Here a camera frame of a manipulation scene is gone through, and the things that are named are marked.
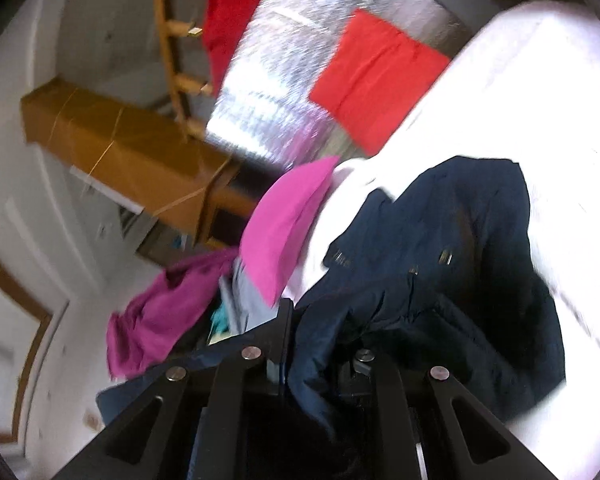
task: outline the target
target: bolt head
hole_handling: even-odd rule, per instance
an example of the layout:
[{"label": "bolt head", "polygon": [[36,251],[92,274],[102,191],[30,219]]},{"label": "bolt head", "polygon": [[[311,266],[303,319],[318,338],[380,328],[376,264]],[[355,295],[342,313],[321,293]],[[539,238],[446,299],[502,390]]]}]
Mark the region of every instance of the bolt head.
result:
[{"label": "bolt head", "polygon": [[449,378],[449,370],[447,370],[443,366],[434,366],[429,371],[431,377],[433,377],[437,381],[446,381]]},{"label": "bolt head", "polygon": [[361,348],[356,352],[356,359],[361,363],[370,363],[375,358],[375,354],[367,348]]},{"label": "bolt head", "polygon": [[262,355],[262,350],[260,350],[257,346],[247,346],[242,349],[242,358],[247,359],[247,361],[253,361]]},{"label": "bolt head", "polygon": [[165,375],[170,381],[181,381],[186,377],[187,371],[182,366],[174,366],[169,368]]}]

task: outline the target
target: reflective foil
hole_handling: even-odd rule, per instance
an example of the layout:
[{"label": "reflective foil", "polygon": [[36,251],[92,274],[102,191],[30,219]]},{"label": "reflective foil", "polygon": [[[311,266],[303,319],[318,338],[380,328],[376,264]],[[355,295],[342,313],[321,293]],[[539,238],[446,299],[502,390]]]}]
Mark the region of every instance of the reflective foil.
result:
[{"label": "reflective foil", "polygon": [[307,96],[358,7],[450,57],[470,38],[433,0],[262,0],[234,54],[206,139],[276,170],[316,157],[334,120]]}]

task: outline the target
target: brown paper wrapping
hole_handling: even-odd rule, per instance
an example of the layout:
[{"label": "brown paper wrapping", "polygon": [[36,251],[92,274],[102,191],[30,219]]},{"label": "brown paper wrapping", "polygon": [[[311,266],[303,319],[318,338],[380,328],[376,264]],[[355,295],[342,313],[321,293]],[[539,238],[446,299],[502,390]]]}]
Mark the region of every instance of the brown paper wrapping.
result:
[{"label": "brown paper wrapping", "polygon": [[229,156],[155,112],[59,78],[24,96],[27,142],[36,142],[168,225],[195,234],[210,184]]}]

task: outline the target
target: white fabric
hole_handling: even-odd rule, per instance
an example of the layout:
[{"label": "white fabric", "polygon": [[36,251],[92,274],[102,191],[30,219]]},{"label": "white fabric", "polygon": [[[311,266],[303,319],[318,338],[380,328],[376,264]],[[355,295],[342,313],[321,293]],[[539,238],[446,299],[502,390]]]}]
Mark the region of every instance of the white fabric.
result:
[{"label": "white fabric", "polygon": [[533,2],[500,14],[378,155],[336,168],[290,296],[324,275],[329,244],[371,190],[397,197],[455,155],[510,158],[525,175],[532,260],[560,304],[568,377],[513,428],[558,478],[590,479],[600,467],[600,22],[589,10]]}]

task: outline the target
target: clothing pile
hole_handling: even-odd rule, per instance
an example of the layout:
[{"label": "clothing pile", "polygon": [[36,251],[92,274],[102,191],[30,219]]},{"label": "clothing pile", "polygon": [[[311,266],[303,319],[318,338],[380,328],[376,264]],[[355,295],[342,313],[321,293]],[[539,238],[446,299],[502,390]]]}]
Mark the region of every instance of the clothing pile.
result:
[{"label": "clothing pile", "polygon": [[[447,64],[357,10],[310,98],[373,155]],[[162,370],[214,298],[212,340],[234,337],[193,354],[187,366],[217,365],[224,352],[246,345],[250,329],[275,317],[320,206],[338,185],[337,161],[283,175],[258,204],[239,248],[166,270],[111,317],[110,373],[139,377],[98,396],[105,421],[148,386],[156,376],[148,368]],[[346,439],[349,421],[334,404],[328,367],[357,349],[384,352],[412,370],[442,365],[502,421],[564,380],[554,300],[531,262],[529,214],[522,172],[504,159],[456,156],[422,173],[394,202],[382,189],[368,195],[331,243],[322,261],[327,272],[300,298],[294,317],[288,388],[331,442]]]}]

